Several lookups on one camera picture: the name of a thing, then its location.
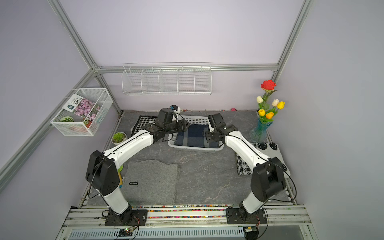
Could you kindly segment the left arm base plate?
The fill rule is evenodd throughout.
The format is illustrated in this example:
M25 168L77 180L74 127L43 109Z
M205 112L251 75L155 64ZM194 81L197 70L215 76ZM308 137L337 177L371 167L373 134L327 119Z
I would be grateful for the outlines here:
M148 216L148 210L144 209L128 209L122 215L117 215L111 210L108 210L108 212L105 221L106 227L144 226Z

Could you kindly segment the flower seed packet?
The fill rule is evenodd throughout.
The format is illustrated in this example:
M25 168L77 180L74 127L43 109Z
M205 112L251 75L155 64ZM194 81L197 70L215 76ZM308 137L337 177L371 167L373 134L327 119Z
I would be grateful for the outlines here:
M94 121L101 106L82 96L73 94L63 105L62 109L80 116L88 121Z

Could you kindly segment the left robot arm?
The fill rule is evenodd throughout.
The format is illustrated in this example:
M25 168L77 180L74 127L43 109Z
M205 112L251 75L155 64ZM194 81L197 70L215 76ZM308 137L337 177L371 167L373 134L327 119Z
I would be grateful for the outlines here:
M86 180L97 190L115 216L129 216L132 209L120 190L118 169L135 154L163 140L166 135L185 132L189 124L180 115L181 111L176 105L163 108L153 123L145 125L129 139L109 150L94 151L90 155Z

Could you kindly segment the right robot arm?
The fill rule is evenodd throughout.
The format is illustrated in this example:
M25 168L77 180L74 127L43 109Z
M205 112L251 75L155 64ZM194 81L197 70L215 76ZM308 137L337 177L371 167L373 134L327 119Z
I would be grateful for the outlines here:
M269 199L286 188L283 164L278 158L270 158L254 147L237 127L227 125L221 114L209 115L206 139L222 142L234 150L252 171L251 192L241 202L240 212L249 216L257 212Z

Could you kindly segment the glass vase with flowers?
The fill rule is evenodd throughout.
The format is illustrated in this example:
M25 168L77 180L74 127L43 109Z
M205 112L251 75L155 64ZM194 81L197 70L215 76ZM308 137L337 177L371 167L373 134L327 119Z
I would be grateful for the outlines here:
M255 128L250 131L250 137L254 143L264 143L267 141L267 130L273 124L274 117L279 110L285 108L285 102L274 99L268 103L270 96L276 92L276 83L272 80L263 81L261 89L264 91L262 96L257 97L258 104L258 121Z

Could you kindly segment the grey scarf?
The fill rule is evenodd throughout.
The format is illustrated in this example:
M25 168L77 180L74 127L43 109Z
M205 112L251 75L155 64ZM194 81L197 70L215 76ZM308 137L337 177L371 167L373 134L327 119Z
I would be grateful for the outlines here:
M130 161L123 171L121 191L132 206L174 204L178 165L157 160Z

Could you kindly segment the houndstooth folded scarf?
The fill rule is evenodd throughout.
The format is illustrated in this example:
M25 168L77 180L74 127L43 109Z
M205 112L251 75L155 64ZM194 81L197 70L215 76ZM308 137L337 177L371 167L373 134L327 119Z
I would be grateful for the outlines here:
M145 125L148 123L153 123L157 119L157 116L139 116L136 124L131 129L131 136L134 136L137 132L139 132Z

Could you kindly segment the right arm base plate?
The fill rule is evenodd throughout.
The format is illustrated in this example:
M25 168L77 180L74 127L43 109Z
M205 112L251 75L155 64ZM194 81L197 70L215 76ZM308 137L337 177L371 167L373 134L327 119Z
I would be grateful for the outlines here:
M256 212L249 214L243 208L228 207L225 210L227 224L240 225L240 224L266 224L267 214L264 210L259 209Z

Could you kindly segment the small potted green plant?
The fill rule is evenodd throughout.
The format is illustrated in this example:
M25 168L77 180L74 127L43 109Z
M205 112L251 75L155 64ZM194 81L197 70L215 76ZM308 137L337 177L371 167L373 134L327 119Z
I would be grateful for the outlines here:
M117 132L113 135L111 142L115 145L118 146L122 142L124 142L127 139L127 135L123 132Z

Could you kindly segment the navy plaid scarf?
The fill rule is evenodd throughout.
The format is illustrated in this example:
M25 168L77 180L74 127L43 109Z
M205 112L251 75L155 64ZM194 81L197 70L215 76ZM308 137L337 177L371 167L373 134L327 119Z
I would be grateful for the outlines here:
M192 147L192 148L209 148L219 149L219 143L208 143L204 136L208 125L190 125L186 132L178 133L175 146Z

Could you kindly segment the white plastic basket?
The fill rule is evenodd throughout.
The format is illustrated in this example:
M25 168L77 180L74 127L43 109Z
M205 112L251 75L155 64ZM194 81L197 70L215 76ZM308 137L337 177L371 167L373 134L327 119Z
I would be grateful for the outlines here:
M168 145L180 151L216 152L224 148L222 142L208 143L206 131L209 131L208 117L184 116L190 124L185 132L169 135Z

